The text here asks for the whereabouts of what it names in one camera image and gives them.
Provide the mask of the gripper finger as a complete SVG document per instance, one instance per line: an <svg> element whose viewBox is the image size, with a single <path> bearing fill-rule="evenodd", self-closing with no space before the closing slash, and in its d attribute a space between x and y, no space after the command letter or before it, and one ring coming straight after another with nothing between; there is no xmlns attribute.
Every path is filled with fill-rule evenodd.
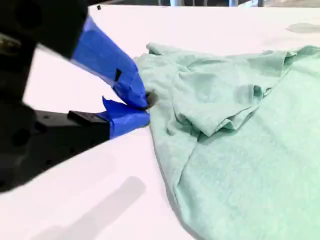
<svg viewBox="0 0 320 240"><path fill-rule="evenodd" d="M116 45L88 17L70 60L74 65L101 78L127 105L147 110L157 94L146 91L134 60Z"/></svg>
<svg viewBox="0 0 320 240"><path fill-rule="evenodd" d="M110 139L125 135L150 123L146 110L130 107L111 99L102 99L105 111L98 113L69 111L68 118L82 125L106 124Z"/></svg>

